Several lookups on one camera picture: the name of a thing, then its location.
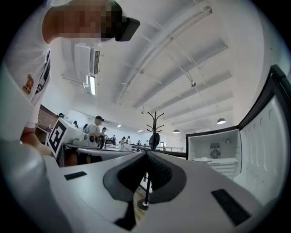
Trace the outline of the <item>white ceiling air conditioner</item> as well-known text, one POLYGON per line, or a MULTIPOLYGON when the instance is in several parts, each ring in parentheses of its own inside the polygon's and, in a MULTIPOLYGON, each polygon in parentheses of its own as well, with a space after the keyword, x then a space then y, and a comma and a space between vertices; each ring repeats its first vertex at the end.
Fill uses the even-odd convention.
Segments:
POLYGON ((75 68, 77 75, 95 76, 99 72, 101 48, 91 46, 86 43, 75 44, 75 68))

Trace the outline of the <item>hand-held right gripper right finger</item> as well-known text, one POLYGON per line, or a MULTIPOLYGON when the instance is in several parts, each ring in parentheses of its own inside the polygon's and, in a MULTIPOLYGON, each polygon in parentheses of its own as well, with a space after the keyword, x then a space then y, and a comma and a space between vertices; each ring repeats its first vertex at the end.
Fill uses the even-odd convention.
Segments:
POLYGON ((150 152, 172 170, 153 192, 136 233, 250 233, 260 222, 261 204, 247 190, 207 165, 150 152))

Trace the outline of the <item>person's left forearm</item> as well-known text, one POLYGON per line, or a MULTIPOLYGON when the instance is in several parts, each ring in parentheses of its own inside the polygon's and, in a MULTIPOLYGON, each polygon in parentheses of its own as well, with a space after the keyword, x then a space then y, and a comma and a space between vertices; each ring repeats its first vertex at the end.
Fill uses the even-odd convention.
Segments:
POLYGON ((37 136, 35 134, 34 128, 25 127, 23 132, 22 132, 22 135, 20 137, 20 140, 24 144, 28 144, 28 145, 34 147, 41 155, 54 157, 51 149, 48 146, 43 145, 39 141, 39 139, 37 138, 37 136))

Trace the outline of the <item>black coat rack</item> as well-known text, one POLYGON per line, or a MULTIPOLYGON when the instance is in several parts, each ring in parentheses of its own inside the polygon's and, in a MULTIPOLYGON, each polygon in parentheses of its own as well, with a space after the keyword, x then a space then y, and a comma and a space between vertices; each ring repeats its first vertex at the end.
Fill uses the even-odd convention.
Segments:
MULTIPOLYGON (((153 118, 153 126, 151 127, 151 126, 147 125, 148 127, 151 128, 151 130, 149 130, 149 129, 147 129, 147 130, 148 130, 149 132, 152 132, 152 134, 153 134, 154 132, 157 132, 157 133, 161 132, 161 130, 158 131, 157 129, 163 127, 164 125, 157 127, 157 119, 158 119, 159 117, 161 117, 162 115, 164 115, 164 114, 162 113, 162 114, 160 114, 159 116, 156 116, 156 112, 154 113, 154 115, 152 115, 152 114, 149 113, 149 112, 148 112, 148 114, 153 118)), ((147 186, 146 186, 146 191, 145 191, 145 198, 144 198, 144 199, 140 199, 140 200, 137 202, 137 206, 138 206, 138 208, 141 209, 141 210, 145 210, 145 211, 146 211, 146 210, 148 209, 148 207, 149 207, 149 194, 150 194, 150 187, 151 187, 151 179, 150 179, 150 175, 149 175, 148 173, 146 173, 146 174, 144 175, 144 181, 146 181, 146 180, 147 180, 147 186)))

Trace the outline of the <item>white curved table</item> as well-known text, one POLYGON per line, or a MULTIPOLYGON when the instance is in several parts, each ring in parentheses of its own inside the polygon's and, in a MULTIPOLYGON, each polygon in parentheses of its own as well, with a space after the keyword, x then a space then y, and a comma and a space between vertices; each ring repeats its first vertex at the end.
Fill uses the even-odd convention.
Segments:
POLYGON ((84 146, 77 146, 73 144, 63 143, 63 146, 75 150, 77 153, 87 154, 90 156, 100 156, 103 161, 110 160, 130 154, 141 154, 141 152, 124 152, 118 150, 104 150, 104 149, 97 149, 96 147, 84 147, 84 146))

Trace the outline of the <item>black hanging bag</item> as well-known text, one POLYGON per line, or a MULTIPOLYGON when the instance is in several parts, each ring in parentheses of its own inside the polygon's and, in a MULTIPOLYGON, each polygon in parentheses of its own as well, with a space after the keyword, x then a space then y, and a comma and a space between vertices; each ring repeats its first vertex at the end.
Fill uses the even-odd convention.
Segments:
POLYGON ((156 147, 159 145, 159 143, 160 143, 160 135, 159 133, 154 132, 149 139, 149 145, 151 147, 151 150, 155 150, 156 147))

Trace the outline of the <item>black metal railing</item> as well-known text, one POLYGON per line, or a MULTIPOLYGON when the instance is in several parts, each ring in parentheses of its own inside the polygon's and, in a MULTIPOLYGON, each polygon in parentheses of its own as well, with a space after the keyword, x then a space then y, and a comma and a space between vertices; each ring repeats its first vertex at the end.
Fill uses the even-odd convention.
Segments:
POLYGON ((160 147, 161 151, 184 153, 183 147, 160 147))

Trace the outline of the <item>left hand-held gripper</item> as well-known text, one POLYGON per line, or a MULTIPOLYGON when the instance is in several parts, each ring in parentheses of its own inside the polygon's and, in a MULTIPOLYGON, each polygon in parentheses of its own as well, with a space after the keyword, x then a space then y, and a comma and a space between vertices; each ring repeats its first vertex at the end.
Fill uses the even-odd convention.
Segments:
POLYGON ((86 134, 64 119, 58 118, 48 139, 48 145, 56 159, 64 143, 80 147, 97 147, 94 135, 86 134))

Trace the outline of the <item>person's white shirt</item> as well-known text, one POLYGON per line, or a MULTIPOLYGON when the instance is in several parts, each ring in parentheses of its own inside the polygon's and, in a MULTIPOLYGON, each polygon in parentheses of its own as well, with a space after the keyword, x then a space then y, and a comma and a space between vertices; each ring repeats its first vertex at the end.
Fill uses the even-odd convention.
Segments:
POLYGON ((4 62, 33 110, 25 125, 36 128, 43 95, 50 81, 50 44, 41 29, 20 30, 9 46, 4 62))

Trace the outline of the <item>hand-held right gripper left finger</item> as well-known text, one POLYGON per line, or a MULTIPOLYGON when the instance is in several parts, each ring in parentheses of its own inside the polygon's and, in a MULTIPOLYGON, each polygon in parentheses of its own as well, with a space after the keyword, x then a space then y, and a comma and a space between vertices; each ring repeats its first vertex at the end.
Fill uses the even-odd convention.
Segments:
POLYGON ((143 153, 86 165, 59 167, 52 157, 45 157, 46 174, 54 198, 70 225, 71 233, 146 233, 141 223, 131 230, 116 224, 129 210, 126 201, 114 199, 104 186, 104 176, 119 165, 128 166, 143 153))

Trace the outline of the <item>white refrigerator with black frame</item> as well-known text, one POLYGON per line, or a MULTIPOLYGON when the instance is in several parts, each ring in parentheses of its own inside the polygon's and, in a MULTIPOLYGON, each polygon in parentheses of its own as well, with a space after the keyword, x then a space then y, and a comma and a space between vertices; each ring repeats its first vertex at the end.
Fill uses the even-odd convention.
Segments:
POLYGON ((263 205, 280 195, 291 163, 291 84, 279 66, 238 125, 186 135, 187 160, 201 157, 263 205))

